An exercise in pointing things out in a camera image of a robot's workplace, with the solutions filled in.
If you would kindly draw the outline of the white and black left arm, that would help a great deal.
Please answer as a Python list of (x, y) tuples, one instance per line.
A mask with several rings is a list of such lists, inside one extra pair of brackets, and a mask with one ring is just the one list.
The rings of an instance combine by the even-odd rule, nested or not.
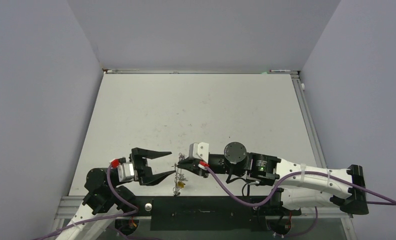
[(115, 158), (107, 168), (93, 168), (86, 175), (87, 194), (67, 226), (50, 234), (57, 240), (95, 240), (119, 217), (151, 216), (153, 199), (139, 199), (124, 185), (137, 182), (156, 186), (174, 173), (153, 174), (148, 160), (171, 155), (170, 151), (133, 148), (128, 157)]

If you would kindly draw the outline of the large metal keyring with rings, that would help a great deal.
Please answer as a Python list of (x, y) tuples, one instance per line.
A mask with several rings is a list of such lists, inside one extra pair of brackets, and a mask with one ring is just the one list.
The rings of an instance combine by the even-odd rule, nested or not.
[(178, 164), (180, 161), (185, 160), (186, 157), (183, 153), (179, 153), (178, 155), (178, 161), (174, 164), (174, 170), (175, 170), (175, 177), (174, 177), (174, 187), (172, 189), (173, 195), (175, 197), (179, 196), (181, 194), (181, 190), (185, 187), (186, 182), (188, 181), (185, 178), (185, 175), (182, 173), (182, 169), (178, 167)]

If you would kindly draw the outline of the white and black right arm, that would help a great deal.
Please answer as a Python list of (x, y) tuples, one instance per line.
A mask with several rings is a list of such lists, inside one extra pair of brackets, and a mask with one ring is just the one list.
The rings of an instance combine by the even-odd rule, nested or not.
[(208, 143), (199, 142), (189, 146), (188, 156), (179, 160), (177, 167), (201, 177), (226, 174), (227, 184), (237, 176), (251, 185), (281, 188), (281, 193), (268, 201), (275, 214), (311, 207), (338, 207), (352, 215), (369, 213), (363, 168), (359, 165), (342, 169), (308, 166), (248, 152), (240, 142), (230, 142), (222, 154), (212, 154)]

